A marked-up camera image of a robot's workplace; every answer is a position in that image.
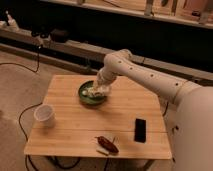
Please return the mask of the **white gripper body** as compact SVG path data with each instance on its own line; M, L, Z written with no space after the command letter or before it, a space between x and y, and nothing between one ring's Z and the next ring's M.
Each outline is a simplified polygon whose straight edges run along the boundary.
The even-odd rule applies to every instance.
M101 75L93 83L93 93L95 96L107 96L111 91L111 81L105 79Z

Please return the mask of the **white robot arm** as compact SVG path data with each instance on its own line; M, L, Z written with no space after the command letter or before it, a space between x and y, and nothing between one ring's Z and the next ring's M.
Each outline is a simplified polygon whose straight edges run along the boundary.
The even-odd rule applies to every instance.
M95 90L123 75L176 105L172 171L213 171L213 86L138 66L131 56L127 49L108 53Z

